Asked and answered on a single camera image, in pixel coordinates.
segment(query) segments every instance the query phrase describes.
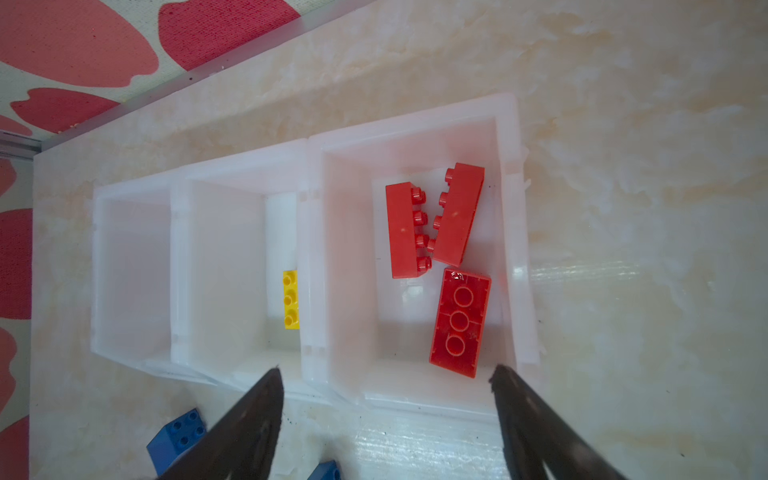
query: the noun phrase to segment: red petal pattern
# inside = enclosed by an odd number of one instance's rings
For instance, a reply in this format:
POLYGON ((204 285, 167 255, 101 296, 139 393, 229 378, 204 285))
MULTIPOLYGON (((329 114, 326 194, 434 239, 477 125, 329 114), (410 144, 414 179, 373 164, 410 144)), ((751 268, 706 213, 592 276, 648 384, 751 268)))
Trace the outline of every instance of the red petal pattern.
POLYGON ((159 65, 147 39, 99 0, 3 0, 0 61, 82 87, 127 87, 159 65))
POLYGON ((0 130, 9 131, 13 134, 25 135, 26 137, 32 136, 32 130, 29 130, 29 128, 18 123, 16 120, 12 120, 3 115, 0 115, 0 130))
POLYGON ((25 122, 55 134, 119 105, 97 95, 61 88, 33 88, 27 94, 29 100, 11 102, 13 111, 25 122))
POLYGON ((0 197, 16 181, 16 170, 7 158, 0 158, 0 197))
POLYGON ((299 17, 283 0, 189 0, 160 8, 163 49, 192 70, 299 17))
POLYGON ((0 316, 32 315, 32 209, 0 213, 0 316))
POLYGON ((16 380, 11 375, 11 360, 16 355, 16 340, 7 330, 0 328, 0 413, 16 389, 16 380))
POLYGON ((0 478, 29 478, 29 415, 0 432, 0 478))

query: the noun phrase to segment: beige marble surface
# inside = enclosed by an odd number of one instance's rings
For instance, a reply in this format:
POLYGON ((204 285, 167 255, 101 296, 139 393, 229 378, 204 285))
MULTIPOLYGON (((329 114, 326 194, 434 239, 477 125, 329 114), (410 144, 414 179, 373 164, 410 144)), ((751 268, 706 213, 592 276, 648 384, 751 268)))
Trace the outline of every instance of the beige marble surface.
MULTIPOLYGON (((768 476, 765 2, 379 0, 35 159, 34 478, 151 476, 237 394, 90 354, 91 193, 497 91, 520 102, 543 394, 631 478, 768 476)), ((275 478, 503 478, 476 425, 289 402, 275 478)))

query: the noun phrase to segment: white plastic bin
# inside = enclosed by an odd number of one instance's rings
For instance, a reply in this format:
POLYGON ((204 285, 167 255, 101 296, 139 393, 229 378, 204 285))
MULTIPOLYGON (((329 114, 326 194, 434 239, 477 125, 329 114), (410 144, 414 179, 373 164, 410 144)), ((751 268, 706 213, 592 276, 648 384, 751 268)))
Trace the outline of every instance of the white plastic bin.
POLYGON ((153 375, 210 382, 170 360, 174 174, 94 192, 91 350, 153 375))
MULTIPOLYGON (((497 363, 538 383, 528 282, 517 105, 498 94, 310 138, 311 323, 302 323, 304 378, 331 398, 373 408, 494 419, 488 379, 497 363), (492 278, 475 379, 429 364, 442 271, 394 280, 385 185, 425 190, 430 224, 445 171, 485 168, 462 269, 492 278)), ((430 227, 425 233, 434 237, 430 227)))
POLYGON ((539 383, 525 156, 497 94, 97 189, 91 348, 240 390, 279 366, 289 397, 495 421, 496 363, 539 383), (431 225, 456 162, 485 168, 461 266, 493 280, 475 379, 429 364, 445 265, 394 280, 389 261, 385 186, 421 187, 431 225))
POLYGON ((298 270, 301 322, 309 243, 306 140, 184 167, 174 189, 171 290, 175 363, 247 390, 279 365, 286 392, 313 397, 302 380, 300 332, 283 323, 283 271, 298 270))

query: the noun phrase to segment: yellow lego brick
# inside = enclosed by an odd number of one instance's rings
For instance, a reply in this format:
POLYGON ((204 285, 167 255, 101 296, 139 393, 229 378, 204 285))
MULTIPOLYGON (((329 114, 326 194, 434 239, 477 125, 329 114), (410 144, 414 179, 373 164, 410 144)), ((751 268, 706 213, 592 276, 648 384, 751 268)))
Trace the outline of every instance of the yellow lego brick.
POLYGON ((296 271, 283 272, 283 305, 286 310, 286 330, 299 329, 299 284, 296 271))

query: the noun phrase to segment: red lego brick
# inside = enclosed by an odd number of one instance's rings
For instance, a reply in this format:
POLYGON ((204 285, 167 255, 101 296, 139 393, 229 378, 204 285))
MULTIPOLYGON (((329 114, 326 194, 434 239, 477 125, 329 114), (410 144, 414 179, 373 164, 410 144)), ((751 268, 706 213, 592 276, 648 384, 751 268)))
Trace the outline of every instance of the red lego brick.
POLYGON ((491 279, 446 268, 429 362, 475 378, 491 279))
POLYGON ((437 238, 427 244, 433 259, 461 266, 484 179, 485 168, 474 165, 456 164, 445 172, 445 181, 450 188, 440 194, 443 213, 435 217, 432 225, 438 230, 437 238))
POLYGON ((392 278, 416 278, 432 268, 432 259, 419 255, 419 249, 426 248, 429 242, 429 237, 422 233, 422 226, 428 221, 421 208, 426 201, 424 190, 410 182, 386 186, 392 278))

